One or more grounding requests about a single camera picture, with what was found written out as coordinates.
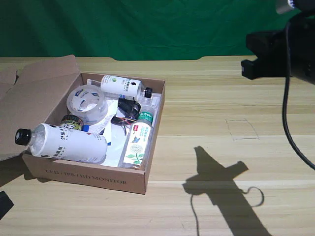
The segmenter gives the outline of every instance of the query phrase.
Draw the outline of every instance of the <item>green screen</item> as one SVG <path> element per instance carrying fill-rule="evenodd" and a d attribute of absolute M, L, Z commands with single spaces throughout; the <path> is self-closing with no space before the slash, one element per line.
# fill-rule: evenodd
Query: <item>green screen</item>
<path fill-rule="evenodd" d="M 278 15 L 274 0 L 1 0 L 0 57 L 251 55 L 246 34 L 294 14 Z"/>

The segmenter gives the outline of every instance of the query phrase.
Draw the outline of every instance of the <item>open cardboard box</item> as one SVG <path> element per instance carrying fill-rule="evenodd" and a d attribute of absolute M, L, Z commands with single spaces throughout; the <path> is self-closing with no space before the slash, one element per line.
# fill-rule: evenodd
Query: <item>open cardboard box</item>
<path fill-rule="evenodd" d="M 15 69 L 0 72 L 0 161 L 22 153 L 34 177 L 145 194 L 164 105 L 164 80 L 128 77 L 141 80 L 161 94 L 148 146 L 150 154 L 142 170 L 35 157 L 26 147 L 14 143 L 19 128 L 33 130 L 40 123 L 59 125 L 62 117 L 69 114 L 66 99 L 70 92 L 86 84 L 87 79 L 101 81 L 102 77 L 80 73 L 73 55 L 27 65 L 17 81 Z"/>

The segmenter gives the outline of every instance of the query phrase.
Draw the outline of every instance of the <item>bottle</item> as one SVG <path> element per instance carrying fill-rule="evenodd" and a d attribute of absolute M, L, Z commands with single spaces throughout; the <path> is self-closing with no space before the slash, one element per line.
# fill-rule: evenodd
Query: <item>bottle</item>
<path fill-rule="evenodd" d="M 140 98 L 151 98 L 152 88 L 145 87 L 140 80 L 133 80 L 119 76 L 105 75 L 102 82 L 92 81 L 99 86 L 105 96 L 123 98 L 138 102 Z"/>
<path fill-rule="evenodd" d="M 138 120 L 132 124 L 127 135 L 118 167 L 141 169 L 144 166 L 141 164 L 148 158 L 154 113 L 153 107 L 142 105 Z"/>
<path fill-rule="evenodd" d="M 28 145 L 33 156 L 95 164 L 105 160 L 107 151 L 101 135 L 43 123 L 34 131 L 18 129 L 15 143 Z"/>

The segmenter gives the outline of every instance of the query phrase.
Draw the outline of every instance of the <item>roll of clear tape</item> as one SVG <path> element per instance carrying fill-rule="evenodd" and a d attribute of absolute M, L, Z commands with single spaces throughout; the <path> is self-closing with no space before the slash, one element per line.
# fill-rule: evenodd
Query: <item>roll of clear tape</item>
<path fill-rule="evenodd" d="M 67 107 L 71 114 L 87 125 L 98 123 L 107 113 L 104 93 L 94 85 L 83 85 L 74 89 L 68 96 Z"/>

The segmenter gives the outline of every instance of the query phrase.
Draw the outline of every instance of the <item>wood grain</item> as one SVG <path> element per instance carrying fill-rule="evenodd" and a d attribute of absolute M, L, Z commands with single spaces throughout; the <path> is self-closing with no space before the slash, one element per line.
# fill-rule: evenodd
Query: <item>wood grain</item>
<path fill-rule="evenodd" d="M 284 79 L 242 77 L 245 58 L 252 57 L 78 58 L 83 72 L 166 80 L 147 194 L 40 182 L 18 159 L 1 162 L 0 190 L 15 206 L 0 221 L 0 235 L 313 236 L 315 175 L 283 132 Z M 0 69 L 41 59 L 0 58 Z M 291 133 L 313 162 L 314 91 L 293 79 L 288 107 Z"/>

